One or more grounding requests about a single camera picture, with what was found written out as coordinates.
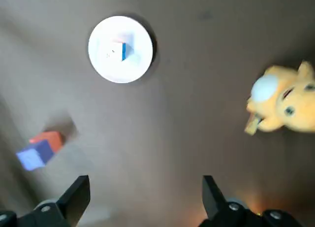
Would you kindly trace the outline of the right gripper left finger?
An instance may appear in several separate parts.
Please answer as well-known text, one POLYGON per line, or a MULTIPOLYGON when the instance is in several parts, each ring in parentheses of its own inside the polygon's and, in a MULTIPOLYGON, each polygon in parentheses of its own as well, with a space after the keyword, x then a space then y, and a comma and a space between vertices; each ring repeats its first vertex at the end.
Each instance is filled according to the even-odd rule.
POLYGON ((13 211, 0 212, 2 227, 75 227, 91 200, 90 179, 81 175, 57 201, 37 206, 30 213, 18 217, 13 211))

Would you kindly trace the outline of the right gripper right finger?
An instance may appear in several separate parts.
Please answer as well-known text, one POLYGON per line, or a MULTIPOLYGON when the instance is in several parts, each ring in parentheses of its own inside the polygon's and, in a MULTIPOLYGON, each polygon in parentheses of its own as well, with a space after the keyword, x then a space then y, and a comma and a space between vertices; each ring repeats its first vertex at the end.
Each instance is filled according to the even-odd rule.
POLYGON ((267 209, 256 214, 238 202, 227 201, 211 175, 203 176, 202 202, 207 214, 203 227, 302 227, 283 210, 267 209))

